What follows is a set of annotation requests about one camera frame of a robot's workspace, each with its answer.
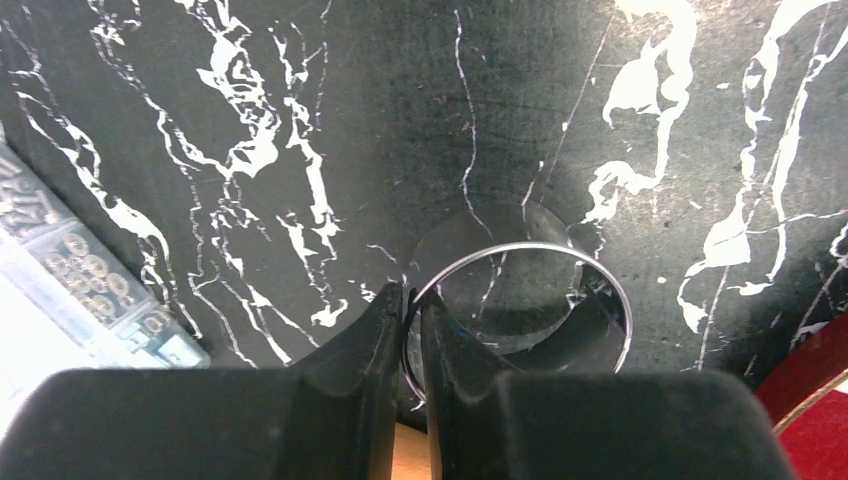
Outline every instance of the metal ring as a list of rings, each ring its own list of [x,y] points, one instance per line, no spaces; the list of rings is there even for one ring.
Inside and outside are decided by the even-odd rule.
[[[456,273],[458,270],[467,267],[468,265],[476,262],[477,260],[481,260],[483,258],[496,255],[498,253],[504,252],[512,252],[516,250],[547,250],[550,252],[564,253],[566,255],[571,255],[572,257],[576,257],[580,261],[588,264],[595,270],[599,271],[601,275],[603,275],[609,282],[612,284],[613,288],[615,288],[615,293],[621,299],[622,307],[624,309],[624,345],[621,348],[621,354],[618,357],[618,361],[615,364],[614,372],[618,372],[621,369],[621,366],[624,365],[624,360],[627,358],[627,352],[630,350],[630,341],[633,337],[633,311],[630,307],[630,300],[627,299],[627,294],[624,292],[624,287],[606,267],[601,264],[594,257],[587,255],[586,253],[576,250],[571,247],[566,247],[563,245],[559,245],[556,243],[549,242],[536,242],[536,241],[524,241],[524,242],[511,242],[511,243],[502,243],[500,245],[493,245],[491,247],[486,247],[476,252],[470,253],[459,260],[451,263],[444,269],[442,269],[439,273],[437,273],[433,278],[428,281],[424,287],[417,291],[413,289],[409,292],[409,306],[407,309],[406,316],[404,317],[403,322],[403,331],[401,335],[403,336],[402,344],[401,344],[401,369],[403,370],[403,375],[406,377],[406,383],[409,385],[409,388],[412,389],[415,396],[418,397],[422,402],[427,401],[427,397],[424,393],[424,388],[421,386],[421,383],[418,382],[418,379],[415,378],[415,373],[412,372],[412,366],[409,363],[409,330],[412,327],[412,321],[415,318],[415,314],[418,312],[420,307],[420,302],[424,298],[424,295],[430,291],[433,287],[439,284],[442,280],[448,278],[449,276]]]

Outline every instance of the clear plastic container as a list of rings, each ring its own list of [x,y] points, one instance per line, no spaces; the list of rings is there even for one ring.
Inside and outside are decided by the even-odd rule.
[[[0,302],[0,438],[53,373],[209,364],[168,310],[2,144]]]

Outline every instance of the black countertop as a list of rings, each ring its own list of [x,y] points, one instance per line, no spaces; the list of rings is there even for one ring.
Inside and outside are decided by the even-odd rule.
[[[848,4],[777,3],[9,1],[0,119],[215,365],[297,361],[528,198],[594,226],[625,369],[756,386],[848,304]]]

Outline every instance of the metal nut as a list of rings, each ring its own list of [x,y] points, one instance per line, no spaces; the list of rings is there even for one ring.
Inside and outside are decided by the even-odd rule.
[[[97,255],[86,255],[85,259],[83,259],[83,265],[83,268],[95,277],[103,278],[109,273],[109,265],[106,263],[106,260],[103,260],[103,257]]]
[[[97,313],[106,317],[110,317],[115,314],[115,304],[103,295],[95,295],[91,297],[91,301],[93,302],[94,309],[97,310]]]
[[[88,242],[82,238],[81,235],[77,233],[68,233],[65,235],[63,242],[65,244],[65,248],[67,248],[72,254],[78,257],[88,255]]]
[[[109,285],[109,290],[119,297],[130,293],[129,282],[118,273],[112,272],[106,275],[106,283]]]
[[[133,305],[136,304],[136,299],[129,295],[118,297],[118,305],[124,307],[124,309],[129,310]]]
[[[58,277],[64,277],[71,270],[68,260],[56,252],[47,253],[47,256],[44,257],[44,265],[53,272],[53,275]]]
[[[71,292],[86,294],[91,291],[88,280],[79,272],[71,272],[63,281]]]
[[[97,293],[106,293],[109,291],[109,286],[102,278],[92,277],[88,279],[89,285],[91,285],[91,289]]]

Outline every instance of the red surface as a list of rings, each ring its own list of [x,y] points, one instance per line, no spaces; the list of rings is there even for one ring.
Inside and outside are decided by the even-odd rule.
[[[848,478],[848,395],[832,391],[780,435],[804,480]]]
[[[846,370],[848,314],[843,314],[795,349],[760,385],[757,397],[765,405],[772,422],[781,427],[796,407],[810,400]]]
[[[848,394],[833,390],[846,371],[848,314],[843,314],[798,347],[757,390],[804,480],[848,479]]]

